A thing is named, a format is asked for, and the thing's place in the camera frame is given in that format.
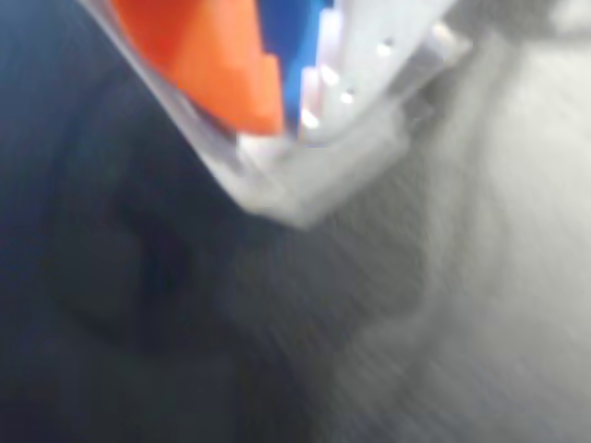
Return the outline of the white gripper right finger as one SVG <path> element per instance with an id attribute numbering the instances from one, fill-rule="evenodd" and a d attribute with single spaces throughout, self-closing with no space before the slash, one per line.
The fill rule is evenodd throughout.
<path id="1" fill-rule="evenodd" d="M 304 227 L 381 174 L 408 146 L 406 104 L 470 49 L 450 1 L 254 1 L 280 65 L 284 129 L 236 132 L 134 49 L 115 1 L 83 8 L 135 70 L 220 187 L 243 210 Z"/>

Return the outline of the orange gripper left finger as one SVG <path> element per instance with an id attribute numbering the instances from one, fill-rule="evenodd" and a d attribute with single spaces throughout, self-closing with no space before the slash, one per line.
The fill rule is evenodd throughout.
<path id="1" fill-rule="evenodd" d="M 236 132 L 284 129 L 278 59 L 265 52 L 251 0 L 115 1 L 139 55 L 202 110 Z"/>

